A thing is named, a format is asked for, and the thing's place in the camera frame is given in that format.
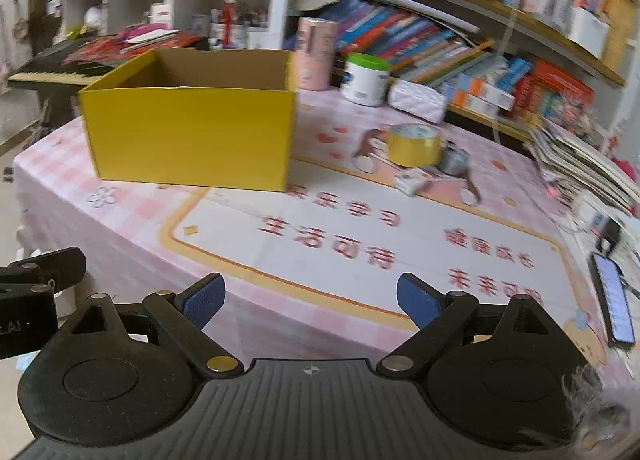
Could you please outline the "white staples box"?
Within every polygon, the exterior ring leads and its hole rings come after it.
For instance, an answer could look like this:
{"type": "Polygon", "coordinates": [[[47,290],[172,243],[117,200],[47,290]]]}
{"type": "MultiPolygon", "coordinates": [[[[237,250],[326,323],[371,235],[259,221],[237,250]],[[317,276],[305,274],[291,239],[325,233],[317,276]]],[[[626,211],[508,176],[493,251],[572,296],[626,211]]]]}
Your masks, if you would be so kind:
{"type": "Polygon", "coordinates": [[[413,197],[423,191],[431,179],[431,174],[422,168],[405,168],[395,175],[394,187],[408,197],[413,197]]]}

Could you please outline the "grey toy car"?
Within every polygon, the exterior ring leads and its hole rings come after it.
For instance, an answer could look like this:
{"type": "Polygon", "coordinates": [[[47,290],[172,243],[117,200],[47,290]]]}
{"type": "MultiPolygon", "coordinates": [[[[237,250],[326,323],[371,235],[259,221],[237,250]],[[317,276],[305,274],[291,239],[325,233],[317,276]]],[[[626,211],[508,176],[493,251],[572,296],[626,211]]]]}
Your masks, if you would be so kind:
{"type": "Polygon", "coordinates": [[[448,141],[442,150],[442,159],[437,167],[448,176],[462,177],[469,172],[470,154],[453,141],[448,141]]]}

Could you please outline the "yellow tape roll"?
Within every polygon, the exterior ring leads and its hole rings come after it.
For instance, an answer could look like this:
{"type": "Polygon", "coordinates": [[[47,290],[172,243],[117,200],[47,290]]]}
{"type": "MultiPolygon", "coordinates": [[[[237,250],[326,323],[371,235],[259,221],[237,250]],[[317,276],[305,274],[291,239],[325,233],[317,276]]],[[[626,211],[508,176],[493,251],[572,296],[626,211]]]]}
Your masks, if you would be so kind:
{"type": "Polygon", "coordinates": [[[423,124],[399,124],[387,131],[387,157],[402,167],[434,166],[442,159],[442,131],[423,124]]]}

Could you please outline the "yellow cardboard box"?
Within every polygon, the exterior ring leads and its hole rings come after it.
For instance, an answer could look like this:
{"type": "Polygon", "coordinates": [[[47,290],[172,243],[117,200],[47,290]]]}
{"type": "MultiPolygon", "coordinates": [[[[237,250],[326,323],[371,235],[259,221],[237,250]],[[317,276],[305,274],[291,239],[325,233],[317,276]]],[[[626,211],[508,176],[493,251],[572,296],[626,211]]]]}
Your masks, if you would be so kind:
{"type": "Polygon", "coordinates": [[[296,116],[294,54],[155,49],[80,90],[104,180],[283,191],[296,116]]]}

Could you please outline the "black smartphone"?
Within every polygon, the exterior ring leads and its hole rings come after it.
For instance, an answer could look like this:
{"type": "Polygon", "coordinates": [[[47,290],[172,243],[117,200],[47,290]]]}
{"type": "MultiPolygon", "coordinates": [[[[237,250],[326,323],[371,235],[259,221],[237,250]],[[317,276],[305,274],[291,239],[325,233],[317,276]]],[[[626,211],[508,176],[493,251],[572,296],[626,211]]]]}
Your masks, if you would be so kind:
{"type": "Polygon", "coordinates": [[[589,270],[602,311],[608,346],[631,350],[636,337],[620,269],[612,259],[594,252],[589,258],[589,270]]]}

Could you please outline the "white power strip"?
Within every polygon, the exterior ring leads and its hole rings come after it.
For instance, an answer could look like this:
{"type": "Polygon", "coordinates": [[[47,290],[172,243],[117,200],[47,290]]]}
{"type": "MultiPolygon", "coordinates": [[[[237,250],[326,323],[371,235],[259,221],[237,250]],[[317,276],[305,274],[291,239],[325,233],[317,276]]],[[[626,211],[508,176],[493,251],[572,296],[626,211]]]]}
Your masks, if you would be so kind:
{"type": "Polygon", "coordinates": [[[629,244],[633,249],[637,238],[631,230],[630,217],[621,209],[609,206],[597,195],[582,190],[570,207],[579,228],[596,237],[596,248],[601,254],[613,254],[618,247],[629,244]]]}

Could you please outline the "stack of papers and magazines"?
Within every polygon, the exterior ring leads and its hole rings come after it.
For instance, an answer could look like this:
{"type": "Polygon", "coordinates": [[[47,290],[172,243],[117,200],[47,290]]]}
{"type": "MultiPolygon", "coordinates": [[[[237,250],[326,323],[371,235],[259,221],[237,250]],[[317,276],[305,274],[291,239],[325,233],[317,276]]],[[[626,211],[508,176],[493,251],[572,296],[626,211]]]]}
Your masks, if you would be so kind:
{"type": "Polygon", "coordinates": [[[639,212],[639,186],[620,166],[566,129],[544,120],[529,131],[526,149],[546,183],[570,206],[588,191],[608,206],[627,214],[639,212]]]}

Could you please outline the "white quilted purse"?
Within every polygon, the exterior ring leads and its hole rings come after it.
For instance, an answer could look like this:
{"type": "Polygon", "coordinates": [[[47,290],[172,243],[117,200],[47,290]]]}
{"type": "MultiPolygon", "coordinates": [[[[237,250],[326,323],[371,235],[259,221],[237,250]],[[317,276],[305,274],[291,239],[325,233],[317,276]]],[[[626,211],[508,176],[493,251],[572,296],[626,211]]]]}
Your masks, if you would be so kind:
{"type": "Polygon", "coordinates": [[[406,80],[396,80],[390,85],[387,102],[398,111],[432,124],[442,123],[447,110],[447,98],[443,94],[431,87],[406,80]]]}

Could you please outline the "orange white boxes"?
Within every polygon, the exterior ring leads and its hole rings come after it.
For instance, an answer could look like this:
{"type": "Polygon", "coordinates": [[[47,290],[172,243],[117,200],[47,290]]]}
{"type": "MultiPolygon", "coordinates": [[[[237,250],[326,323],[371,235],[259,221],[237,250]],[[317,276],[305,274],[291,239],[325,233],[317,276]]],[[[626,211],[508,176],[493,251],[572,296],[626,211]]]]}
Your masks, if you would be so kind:
{"type": "Polygon", "coordinates": [[[439,91],[450,104],[480,115],[511,112],[515,104],[512,94],[465,73],[443,82],[439,91]]]}

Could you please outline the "white jar green lid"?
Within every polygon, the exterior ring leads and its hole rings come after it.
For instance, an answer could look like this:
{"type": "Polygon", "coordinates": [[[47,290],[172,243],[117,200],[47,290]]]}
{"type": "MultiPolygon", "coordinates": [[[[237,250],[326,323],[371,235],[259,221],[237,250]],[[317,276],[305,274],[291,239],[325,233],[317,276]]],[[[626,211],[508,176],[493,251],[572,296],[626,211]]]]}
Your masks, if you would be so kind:
{"type": "Polygon", "coordinates": [[[380,106],[390,78],[390,62],[367,53],[349,53],[341,85],[343,97],[363,106],[380,106]]]}

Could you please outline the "black electronic keyboard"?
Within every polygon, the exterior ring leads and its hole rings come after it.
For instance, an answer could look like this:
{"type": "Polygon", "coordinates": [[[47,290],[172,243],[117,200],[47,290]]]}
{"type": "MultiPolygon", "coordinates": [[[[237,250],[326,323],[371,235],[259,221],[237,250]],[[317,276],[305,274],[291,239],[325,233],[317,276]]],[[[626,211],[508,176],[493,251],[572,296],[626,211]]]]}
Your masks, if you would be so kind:
{"type": "Polygon", "coordinates": [[[50,94],[76,94],[126,62],[119,51],[111,58],[76,58],[75,54],[88,47],[90,42],[93,42],[91,37],[70,39],[42,50],[32,60],[11,73],[6,82],[11,88],[50,94]]]}

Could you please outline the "row of colourful books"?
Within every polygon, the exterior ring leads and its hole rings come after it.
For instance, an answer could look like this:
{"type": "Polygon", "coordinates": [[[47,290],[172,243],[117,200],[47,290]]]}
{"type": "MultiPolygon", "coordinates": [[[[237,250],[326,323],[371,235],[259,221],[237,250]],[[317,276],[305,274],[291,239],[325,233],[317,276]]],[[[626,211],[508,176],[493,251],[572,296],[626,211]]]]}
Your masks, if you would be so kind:
{"type": "Polygon", "coordinates": [[[393,78],[435,87],[465,74],[511,92],[533,70],[532,60],[498,53],[495,40],[375,1],[339,0],[324,8],[319,18],[337,24],[333,86],[341,84],[351,53],[385,61],[393,78]]]}

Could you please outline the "red paper pile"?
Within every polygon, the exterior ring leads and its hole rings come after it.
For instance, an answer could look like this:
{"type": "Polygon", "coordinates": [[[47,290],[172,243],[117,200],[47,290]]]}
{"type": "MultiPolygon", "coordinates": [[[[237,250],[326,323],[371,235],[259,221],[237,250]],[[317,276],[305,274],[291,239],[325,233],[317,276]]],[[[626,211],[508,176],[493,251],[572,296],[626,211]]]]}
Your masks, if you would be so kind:
{"type": "Polygon", "coordinates": [[[194,48],[209,50],[209,39],[188,30],[168,30],[160,24],[128,27],[110,36],[85,42],[63,60],[63,66],[74,63],[118,65],[154,49],[194,48]]]}

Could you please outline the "wooden bookshelf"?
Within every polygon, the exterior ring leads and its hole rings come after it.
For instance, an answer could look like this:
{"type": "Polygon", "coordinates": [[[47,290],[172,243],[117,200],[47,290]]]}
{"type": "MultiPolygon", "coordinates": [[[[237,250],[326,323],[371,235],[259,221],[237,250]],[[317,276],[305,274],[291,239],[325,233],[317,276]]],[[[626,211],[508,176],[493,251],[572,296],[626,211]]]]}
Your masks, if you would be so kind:
{"type": "Polygon", "coordinates": [[[634,26],[624,37],[622,68],[614,71],[602,60],[566,36],[525,12],[496,0],[411,0],[446,12],[472,35],[496,38],[512,28],[513,45],[534,56],[544,56],[567,70],[576,70],[596,90],[594,107],[605,137],[626,136],[639,129],[639,5],[634,4],[634,26]]]}

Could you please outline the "pink cylindrical humidifier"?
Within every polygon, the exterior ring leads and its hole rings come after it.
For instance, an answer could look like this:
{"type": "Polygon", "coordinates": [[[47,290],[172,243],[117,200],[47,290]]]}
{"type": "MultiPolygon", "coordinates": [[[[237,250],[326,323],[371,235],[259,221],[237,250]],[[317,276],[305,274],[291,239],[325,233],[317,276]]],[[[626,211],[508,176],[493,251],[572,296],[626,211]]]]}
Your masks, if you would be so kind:
{"type": "Polygon", "coordinates": [[[297,87],[323,91],[330,86],[338,24],[317,18],[301,18],[295,45],[297,87]]]}

